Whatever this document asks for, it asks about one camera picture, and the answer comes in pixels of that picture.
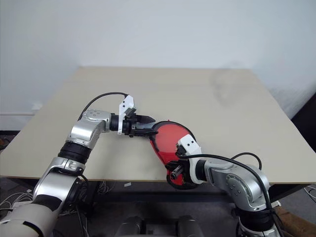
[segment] brown object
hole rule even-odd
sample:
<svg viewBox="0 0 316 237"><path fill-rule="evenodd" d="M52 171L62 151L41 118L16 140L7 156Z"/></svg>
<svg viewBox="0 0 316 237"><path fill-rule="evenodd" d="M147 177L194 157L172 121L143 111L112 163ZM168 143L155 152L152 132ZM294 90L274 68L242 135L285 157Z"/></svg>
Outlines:
<svg viewBox="0 0 316 237"><path fill-rule="evenodd" d="M282 229L286 237L316 237L316 225L306 221L280 206L275 211L283 222Z"/></svg>

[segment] black cable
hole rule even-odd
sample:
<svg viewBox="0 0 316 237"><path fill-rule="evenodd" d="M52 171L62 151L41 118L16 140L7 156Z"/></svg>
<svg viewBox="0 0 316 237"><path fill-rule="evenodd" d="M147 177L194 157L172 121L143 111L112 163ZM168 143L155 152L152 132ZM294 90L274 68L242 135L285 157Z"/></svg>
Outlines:
<svg viewBox="0 0 316 237"><path fill-rule="evenodd" d="M78 219L79 219L79 224L80 224L80 233L81 233L81 236L84 237L84 232L83 232L83 225L82 225L82 219L81 219L81 215L80 215L80 211L79 211L79 208L78 206L76 206L76 211L77 211L77 214L78 214Z"/></svg>
<svg viewBox="0 0 316 237"><path fill-rule="evenodd" d="M89 106L94 102L96 101L97 99L103 97L103 96L106 96L106 95L123 95L125 98L128 96L128 94L125 94L123 92L108 92L108 93L104 93L102 95L99 95L97 97L95 97L93 100L91 100L86 106L85 108L83 109L83 111L81 112L78 120L80 120L82 118L82 114L89 108Z"/></svg>
<svg viewBox="0 0 316 237"><path fill-rule="evenodd" d="M283 222L282 222L281 218L278 216L278 214L275 211L273 211L272 214L277 217L278 221L280 221L280 223L282 224L282 227L283 227Z"/></svg>
<svg viewBox="0 0 316 237"><path fill-rule="evenodd" d="M232 157L231 159L236 159L237 157L240 157L240 156L244 156L244 155L250 155L250 156L253 156L257 159L258 163L259 163L259 169L261 170L262 169L262 163L261 163L261 160L260 158L256 155L256 154L253 154L253 153L250 153L250 152L243 152L243 153L240 153L234 157Z"/></svg>
<svg viewBox="0 0 316 237"><path fill-rule="evenodd" d="M1 208L0 211L13 211L11 208Z"/></svg>
<svg viewBox="0 0 316 237"><path fill-rule="evenodd" d="M237 222L237 225L236 225L235 235L236 237L239 237L239 221Z"/></svg>
<svg viewBox="0 0 316 237"><path fill-rule="evenodd" d="M59 230L57 230L57 229L54 229L53 230L53 235L55 236L55 234L54 233L57 233L59 236L61 236L61 237L65 237L64 236L64 234L63 233L61 233Z"/></svg>
<svg viewBox="0 0 316 237"><path fill-rule="evenodd" d="M88 181L88 179L82 174L81 175L81 177L84 179L84 182L85 182L85 184L86 184L86 186L87 186L87 189L86 189L86 191L85 191L85 193L82 195L82 197L80 198L80 200L83 200L84 199L84 197L87 195L87 193L89 192L89 181Z"/></svg>
<svg viewBox="0 0 316 237"><path fill-rule="evenodd" d="M216 159L221 159L221 160L224 160L224 161L227 161L227 162L230 162L230 163L233 163L233 164L236 164L236 165L239 165L240 167L248 170L253 176L255 176L255 178L258 180L258 184L263 192L263 196L265 198L265 201L266 201L266 206L267 206L267 209L269 210L269 212L271 213L271 216L272 216L272 219L273 219L273 222L274 224L276 225L276 228L277 228L277 231L279 232L280 236L281 237L284 237L283 235L283 232L281 231L281 228L280 226L278 225L278 223L276 222L276 220L273 218L273 208L271 206L271 202L270 202L270 199L269 199L269 196L268 196L268 192L267 192L267 189L264 185L264 183L262 182L260 176L253 170L251 169L249 166L243 164L243 163L240 163L238 161L235 161L233 159L229 159L227 157L222 157L222 156L217 156L217 155L210 155L210 154L198 154L198 155L191 155L191 156L185 156L185 157L179 157L180 159L191 159L191 158L203 158L203 157L208 157L208 158L216 158Z"/></svg>

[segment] gray floor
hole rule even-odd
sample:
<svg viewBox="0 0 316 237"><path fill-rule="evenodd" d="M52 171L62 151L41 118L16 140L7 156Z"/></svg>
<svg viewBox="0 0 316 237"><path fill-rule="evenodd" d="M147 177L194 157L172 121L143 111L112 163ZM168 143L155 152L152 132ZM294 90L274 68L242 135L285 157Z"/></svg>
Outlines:
<svg viewBox="0 0 316 237"><path fill-rule="evenodd" d="M12 184L1 179L1 196L3 200L8 195L15 192L24 192L27 188ZM216 188L208 185L198 187L198 191L211 190L216 192ZM117 182L111 192L133 192L133 191L165 191L174 192L174 189L167 183L132 183L129 187L124 187L123 182ZM300 190L281 201L282 206L292 213L316 224L316 204L311 201L304 190ZM98 203L95 206L94 215L88 220L88 229L91 237L112 237L119 225L125 218L130 216L140 216L141 218L162 218L172 219L182 215L193 216L200 224L205 236L234 237L236 219L231 216L233 205L224 202L109 202ZM61 217L56 225L64 236L79 236L79 223L76 214ZM157 234L174 234L175 228L171 225L147 226L147 231Z"/></svg>

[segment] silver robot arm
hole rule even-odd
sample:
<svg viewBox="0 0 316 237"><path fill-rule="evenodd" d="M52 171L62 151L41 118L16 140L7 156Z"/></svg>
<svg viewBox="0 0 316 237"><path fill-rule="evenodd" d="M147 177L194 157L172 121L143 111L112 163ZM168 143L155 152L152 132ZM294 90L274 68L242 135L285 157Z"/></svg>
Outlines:
<svg viewBox="0 0 316 237"><path fill-rule="evenodd" d="M130 95L119 106L119 115L101 110L87 110L76 122L65 145L38 181L30 204L20 206L0 220L1 237L48 237L64 209L74 205L80 193L85 163L100 133L149 136L150 128L138 129L137 124L151 123L148 116L136 115Z"/></svg>
<svg viewBox="0 0 316 237"><path fill-rule="evenodd" d="M178 154L183 156L201 154L201 147L188 134L177 144ZM234 201L239 215L239 224L247 237L279 237L263 191L256 177L239 165L216 158L191 158L190 178L196 184L203 181L226 191ZM248 165L259 175L266 190L270 185L265 174L258 168Z"/></svg>

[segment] white wall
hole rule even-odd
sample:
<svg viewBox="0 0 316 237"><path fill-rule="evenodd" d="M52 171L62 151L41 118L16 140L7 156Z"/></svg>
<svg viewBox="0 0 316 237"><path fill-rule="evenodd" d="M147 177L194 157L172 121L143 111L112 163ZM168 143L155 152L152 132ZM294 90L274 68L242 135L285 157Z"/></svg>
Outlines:
<svg viewBox="0 0 316 237"><path fill-rule="evenodd" d="M314 0L0 3L2 113L30 112L86 65L250 68L289 117L316 91Z"/></svg>

